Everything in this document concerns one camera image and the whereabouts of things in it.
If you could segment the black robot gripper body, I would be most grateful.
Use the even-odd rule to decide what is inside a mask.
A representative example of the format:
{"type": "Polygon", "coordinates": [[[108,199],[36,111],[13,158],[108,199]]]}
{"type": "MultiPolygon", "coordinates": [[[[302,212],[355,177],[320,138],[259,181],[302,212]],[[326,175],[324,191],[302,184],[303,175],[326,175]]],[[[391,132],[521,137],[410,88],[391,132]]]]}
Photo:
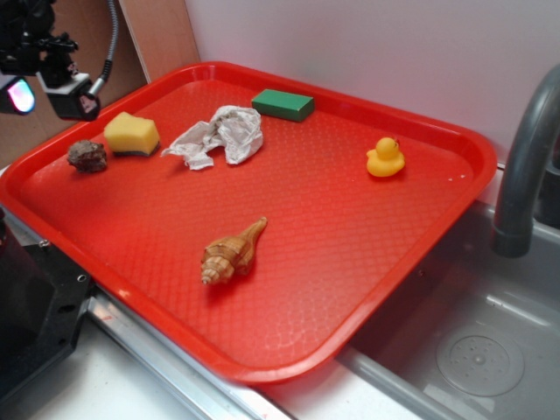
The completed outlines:
{"type": "Polygon", "coordinates": [[[35,109],[27,76],[40,73],[56,88],[77,74],[71,54],[78,44],[65,32],[54,35],[54,23],[52,1],[1,2],[2,113],[27,115],[35,109]]]}

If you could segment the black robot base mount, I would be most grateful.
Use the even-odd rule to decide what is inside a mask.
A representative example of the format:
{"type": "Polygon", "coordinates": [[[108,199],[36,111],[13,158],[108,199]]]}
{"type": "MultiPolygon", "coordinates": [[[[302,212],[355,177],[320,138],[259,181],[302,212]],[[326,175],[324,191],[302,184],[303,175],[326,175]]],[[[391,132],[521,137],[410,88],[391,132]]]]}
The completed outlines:
{"type": "Polygon", "coordinates": [[[1,213],[1,404],[74,352],[91,276],[48,241],[23,245],[1,213]]]}

